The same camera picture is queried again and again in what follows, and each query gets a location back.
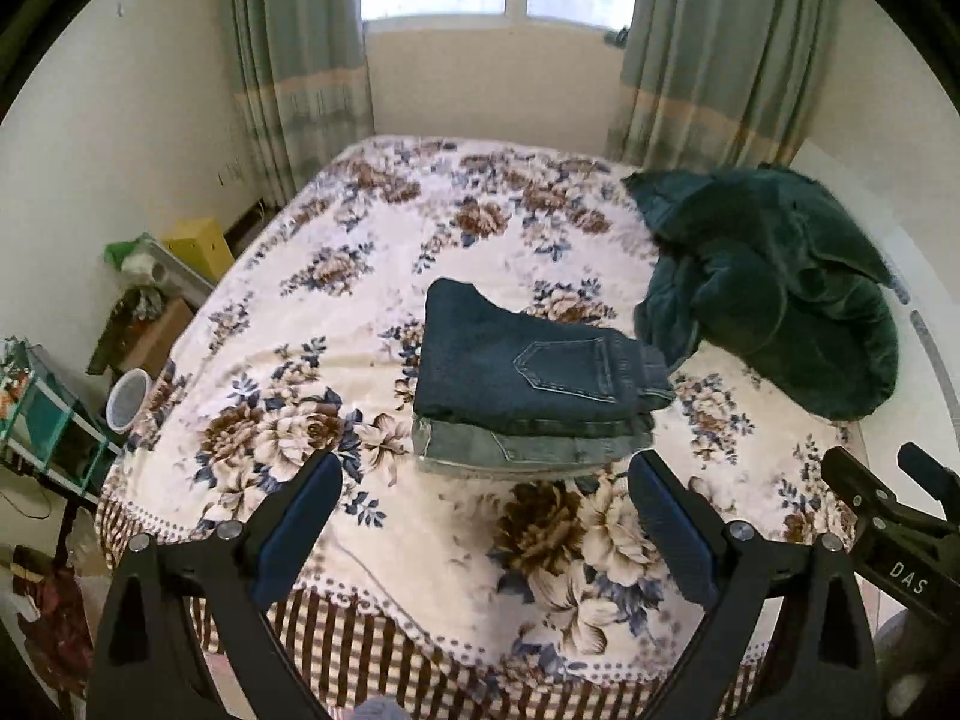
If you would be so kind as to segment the dark blue jeans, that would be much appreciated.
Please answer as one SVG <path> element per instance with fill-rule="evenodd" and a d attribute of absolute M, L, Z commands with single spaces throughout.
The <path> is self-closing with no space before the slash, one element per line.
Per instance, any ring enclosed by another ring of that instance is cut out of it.
<path fill-rule="evenodd" d="M 501 309 L 441 278 L 427 293 L 413 411 L 508 436 L 624 436 L 674 401 L 661 351 L 612 328 Z"/>

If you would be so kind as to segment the red patterned cloth on floor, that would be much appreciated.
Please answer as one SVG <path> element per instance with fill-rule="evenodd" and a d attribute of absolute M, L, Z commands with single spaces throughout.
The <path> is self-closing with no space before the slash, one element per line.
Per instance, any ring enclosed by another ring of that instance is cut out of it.
<path fill-rule="evenodd" d="M 85 699 L 94 649 L 75 574 L 21 544 L 13 550 L 11 573 L 13 593 L 37 610 L 32 621 L 18 614 L 31 665 L 55 692 Z"/>

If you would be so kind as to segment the dark green plush blanket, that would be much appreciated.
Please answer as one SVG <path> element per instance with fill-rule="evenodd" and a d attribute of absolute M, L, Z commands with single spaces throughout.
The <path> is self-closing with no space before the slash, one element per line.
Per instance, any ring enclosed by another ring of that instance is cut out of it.
<path fill-rule="evenodd" d="M 772 164 L 623 185 L 659 250 L 635 330 L 670 369 L 709 343 L 832 421 L 895 394 L 892 272 L 825 185 Z"/>

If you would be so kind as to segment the white bed headboard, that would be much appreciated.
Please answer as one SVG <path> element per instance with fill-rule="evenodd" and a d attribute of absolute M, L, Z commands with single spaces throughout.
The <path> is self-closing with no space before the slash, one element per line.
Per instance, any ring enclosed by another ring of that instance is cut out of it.
<path fill-rule="evenodd" d="M 890 205 L 833 156 L 807 140 L 791 167 L 822 182 L 866 232 L 893 275 L 885 291 L 900 343 L 898 383 L 861 422 L 872 466 L 892 463 L 905 442 L 958 465 L 958 309 Z"/>

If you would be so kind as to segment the teal shelf rack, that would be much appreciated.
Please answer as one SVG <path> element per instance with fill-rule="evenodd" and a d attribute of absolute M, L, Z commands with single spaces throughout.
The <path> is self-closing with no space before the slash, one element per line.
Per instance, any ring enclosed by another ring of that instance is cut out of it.
<path fill-rule="evenodd" d="M 2 450 L 10 450 L 68 497 L 99 502 L 119 438 L 22 338 L 2 343 Z"/>

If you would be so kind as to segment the white waste bin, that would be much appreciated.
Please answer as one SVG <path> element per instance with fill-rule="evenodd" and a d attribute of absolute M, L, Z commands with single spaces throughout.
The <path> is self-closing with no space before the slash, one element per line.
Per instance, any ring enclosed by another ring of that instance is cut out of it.
<path fill-rule="evenodd" d="M 151 387 L 153 379 L 143 369 L 130 369 L 116 380 L 104 408 L 107 426 L 114 433 L 125 434 L 132 429 L 145 406 Z"/>

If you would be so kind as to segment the cardboard box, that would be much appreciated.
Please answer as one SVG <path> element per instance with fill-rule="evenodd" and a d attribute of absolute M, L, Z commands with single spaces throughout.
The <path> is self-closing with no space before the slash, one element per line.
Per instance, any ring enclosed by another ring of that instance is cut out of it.
<path fill-rule="evenodd" d="M 119 372 L 142 369 L 156 379 L 166 366 L 172 346 L 194 318 L 194 310 L 182 298 L 171 299 L 158 320 L 150 323 L 119 364 Z"/>

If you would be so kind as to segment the stack of folded jeans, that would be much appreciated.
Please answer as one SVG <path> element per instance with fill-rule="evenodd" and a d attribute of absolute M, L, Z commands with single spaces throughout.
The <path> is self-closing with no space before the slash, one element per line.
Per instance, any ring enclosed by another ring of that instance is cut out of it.
<path fill-rule="evenodd" d="M 651 415 L 641 415 L 624 436 L 506 436 L 470 424 L 416 418 L 412 442 L 423 472 L 506 481 L 565 479 L 651 449 L 654 426 Z"/>

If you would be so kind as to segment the green bag with roll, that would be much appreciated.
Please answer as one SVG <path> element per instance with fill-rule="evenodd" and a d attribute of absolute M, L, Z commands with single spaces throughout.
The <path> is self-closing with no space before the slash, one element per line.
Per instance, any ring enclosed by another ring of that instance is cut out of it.
<path fill-rule="evenodd" d="M 213 293 L 210 280 L 148 232 L 132 241 L 107 244 L 103 257 L 133 286 L 158 289 L 167 298 L 181 298 L 194 309 Z"/>

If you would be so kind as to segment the yellow box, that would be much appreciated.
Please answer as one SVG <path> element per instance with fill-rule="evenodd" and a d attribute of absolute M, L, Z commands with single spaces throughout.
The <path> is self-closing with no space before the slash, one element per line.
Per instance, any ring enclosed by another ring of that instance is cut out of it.
<path fill-rule="evenodd" d="M 220 225 L 213 218 L 179 221 L 163 238 L 164 247 L 210 283 L 219 283 L 235 263 Z"/>

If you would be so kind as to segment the right green striped curtain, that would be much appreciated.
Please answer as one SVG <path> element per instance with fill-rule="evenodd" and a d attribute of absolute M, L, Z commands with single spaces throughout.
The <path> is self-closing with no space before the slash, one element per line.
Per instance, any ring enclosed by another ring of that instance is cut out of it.
<path fill-rule="evenodd" d="M 789 164 L 839 0 L 635 0 L 605 154 L 641 169 Z"/>

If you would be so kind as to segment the green striped curtain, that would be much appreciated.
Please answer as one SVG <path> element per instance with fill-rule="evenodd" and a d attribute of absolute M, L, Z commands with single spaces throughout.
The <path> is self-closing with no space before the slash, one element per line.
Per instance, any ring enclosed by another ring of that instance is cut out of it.
<path fill-rule="evenodd" d="M 839 0 L 635 0 L 605 154 L 641 169 L 789 164 Z"/>
<path fill-rule="evenodd" d="M 286 205 L 374 133 L 359 0 L 217 0 L 263 198 Z"/>

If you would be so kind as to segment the left green striped curtain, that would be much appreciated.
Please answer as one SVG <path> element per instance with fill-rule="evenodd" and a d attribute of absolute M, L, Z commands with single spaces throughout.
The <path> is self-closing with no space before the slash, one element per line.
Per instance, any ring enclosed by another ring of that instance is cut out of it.
<path fill-rule="evenodd" d="M 263 198 L 286 205 L 374 133 L 359 0 L 217 0 Z"/>

